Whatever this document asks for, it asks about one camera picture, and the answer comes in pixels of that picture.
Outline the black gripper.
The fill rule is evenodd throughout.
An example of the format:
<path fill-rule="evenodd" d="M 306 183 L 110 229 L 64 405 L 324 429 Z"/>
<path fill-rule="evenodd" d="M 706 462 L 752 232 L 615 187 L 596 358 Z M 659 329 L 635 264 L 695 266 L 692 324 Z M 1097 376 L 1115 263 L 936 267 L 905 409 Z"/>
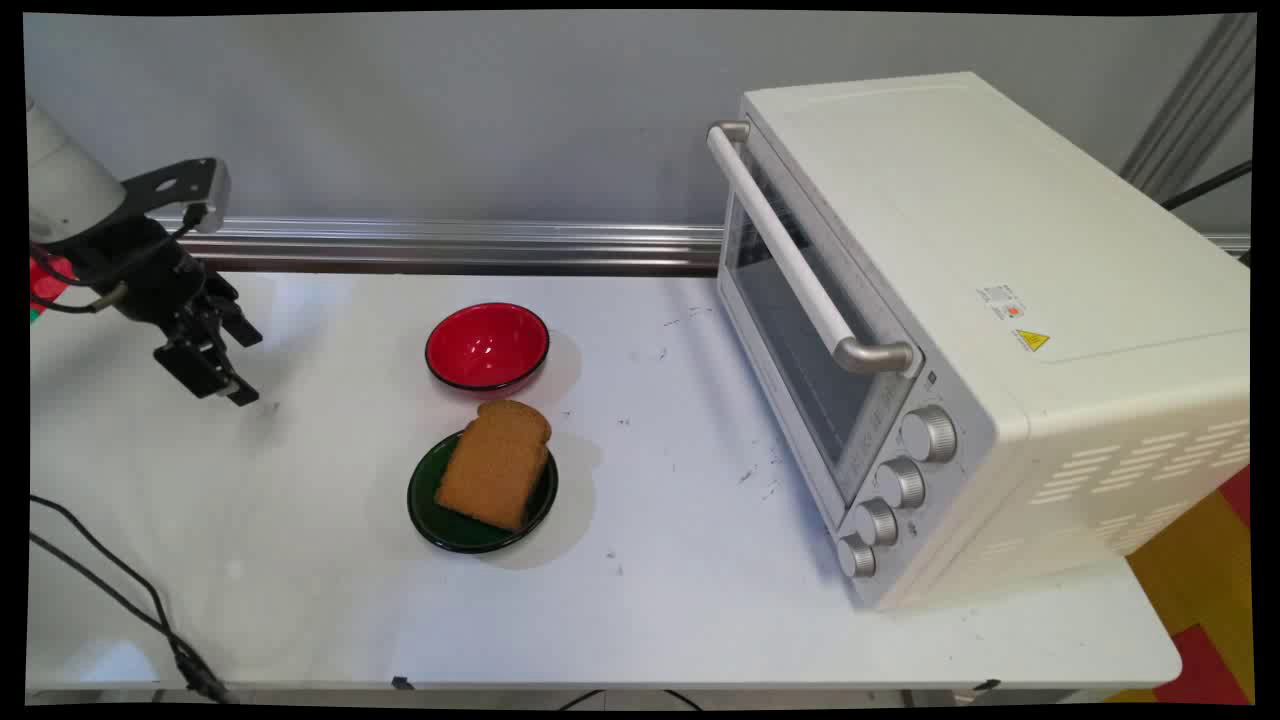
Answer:
<path fill-rule="evenodd" d="M 113 306 L 131 320 L 165 336 L 223 328 L 242 347 L 253 347 L 262 334 L 244 315 L 236 288 L 180 245 L 197 224 L 189 214 L 169 232 L 150 217 L 132 217 L 63 242 L 61 255 L 74 278 L 100 293 L 124 286 Z M 156 348 L 154 359 L 197 398 L 219 396 L 241 407 L 260 398 L 218 343 L 174 338 Z"/>

